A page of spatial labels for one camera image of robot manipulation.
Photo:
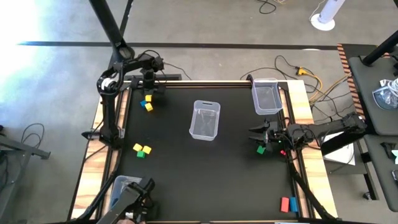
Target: concrete floor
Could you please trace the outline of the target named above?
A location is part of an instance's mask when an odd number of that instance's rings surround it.
[[[127,0],[108,2],[120,24]],[[125,38],[128,42],[379,44],[398,29],[393,20],[397,8],[392,0],[346,1],[335,18],[336,28],[330,32],[317,31],[308,23],[317,4],[316,0],[289,0],[286,5],[278,6],[275,13],[261,15],[258,13],[261,4],[248,0],[135,0]],[[31,1],[19,7],[27,17],[21,20],[16,14],[8,14],[18,26],[16,29],[9,21],[3,22],[15,30],[5,40],[107,41],[87,1]],[[18,190],[12,219],[28,219],[29,223],[59,222],[66,219],[70,208],[86,145],[80,133],[91,127],[99,98],[95,81],[108,66],[111,49],[6,47],[11,55],[2,61],[0,123],[14,139],[19,139],[30,123],[43,123],[46,133],[41,148],[52,152],[47,161],[32,159]],[[194,80],[236,80],[255,68],[272,67],[276,55],[311,69],[325,86],[343,76],[338,53],[333,50],[154,50],[167,62],[184,68]],[[291,75],[295,72],[283,61],[278,65]],[[165,72],[180,73],[170,67],[166,67]],[[282,78],[269,70],[253,75]],[[344,83],[331,96],[346,92],[348,86]],[[339,110],[351,103],[349,95],[336,100]],[[334,113],[330,102],[319,103],[319,107],[325,113]],[[314,119],[325,117],[316,110],[313,116]],[[330,184],[341,218],[396,222],[398,215],[388,210],[380,188],[380,201],[367,202],[361,198],[366,191],[361,176],[330,176]]]

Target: yellow block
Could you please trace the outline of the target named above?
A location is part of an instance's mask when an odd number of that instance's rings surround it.
[[[144,148],[142,149],[142,151],[143,151],[144,153],[146,153],[146,154],[149,154],[151,150],[152,150],[152,149],[151,149],[150,147],[148,147],[148,146],[144,146]]]
[[[152,102],[152,95],[146,95],[145,96],[145,101],[146,102]]]
[[[132,149],[138,152],[138,151],[141,151],[142,146],[140,144],[136,143]]]
[[[147,111],[151,111],[154,109],[150,103],[145,104],[145,108],[147,108]]]

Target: clear plastic bin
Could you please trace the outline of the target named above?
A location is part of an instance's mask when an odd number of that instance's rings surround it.
[[[111,193],[111,203],[109,203],[108,210],[110,210],[112,206],[119,200],[120,194],[126,188],[127,185],[133,182],[139,184],[140,181],[141,178],[139,177],[128,177],[124,175],[117,176],[114,180],[112,193]]]
[[[189,133],[194,139],[212,141],[217,136],[221,106],[219,103],[196,100]]]
[[[254,108],[259,115],[276,114],[282,109],[278,82],[275,78],[258,78],[251,89]]]

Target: red block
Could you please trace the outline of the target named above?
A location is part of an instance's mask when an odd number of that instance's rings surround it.
[[[289,212],[289,198],[282,197],[282,203],[280,204],[281,212]]]

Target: wooden frame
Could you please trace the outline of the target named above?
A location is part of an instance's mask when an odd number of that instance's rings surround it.
[[[173,85],[177,83],[203,83],[203,84],[215,84],[214,87],[222,87],[218,86],[217,83],[248,83],[248,81],[167,81],[168,85]],[[279,82],[287,82],[289,87],[289,97],[290,102],[292,104],[293,114],[295,118],[295,122],[298,124],[312,124],[312,112],[310,110],[310,105],[308,103],[307,93],[305,91],[304,82],[302,80],[280,80]],[[120,127],[123,128],[123,121],[124,121],[124,113],[127,106],[127,93],[126,90],[123,94],[122,102],[121,102],[121,109],[119,114],[119,121],[118,124]],[[282,104],[283,104],[283,111],[286,116],[289,116],[289,111],[287,108],[286,97],[281,97]],[[102,121],[102,105],[98,104],[98,108],[96,111],[96,116],[93,124],[93,128],[97,127]],[[88,144],[86,156],[88,157],[90,154],[94,153],[98,149],[103,147],[103,144],[100,143],[98,140],[90,141]],[[105,160],[107,158],[108,149],[104,149],[101,152],[95,154],[93,157],[90,158],[89,161],[86,161],[83,164],[81,170],[81,176],[78,182],[78,188],[76,192],[76,197],[73,201],[73,210],[71,214],[71,218],[79,217],[86,209],[86,207],[92,202],[95,195],[99,192],[101,188],[101,182],[103,179],[104,168],[105,168]],[[111,156],[111,169],[114,168],[116,163],[116,154],[117,152],[113,152]],[[325,165],[323,163],[323,157],[320,150],[305,148],[302,151],[303,157],[303,166],[305,167],[305,172],[307,174],[308,184],[310,186],[311,191],[319,200],[319,202],[326,208],[326,210],[337,217],[337,212],[335,208],[335,203],[333,200],[333,196],[331,193],[328,176],[326,173]],[[300,164],[298,160],[294,162],[296,169],[300,172]],[[302,216],[309,217],[310,211],[308,211],[307,207],[307,199],[298,186],[298,200],[302,207]],[[106,210],[109,206],[109,196],[111,190],[108,190],[105,200],[103,210]]]

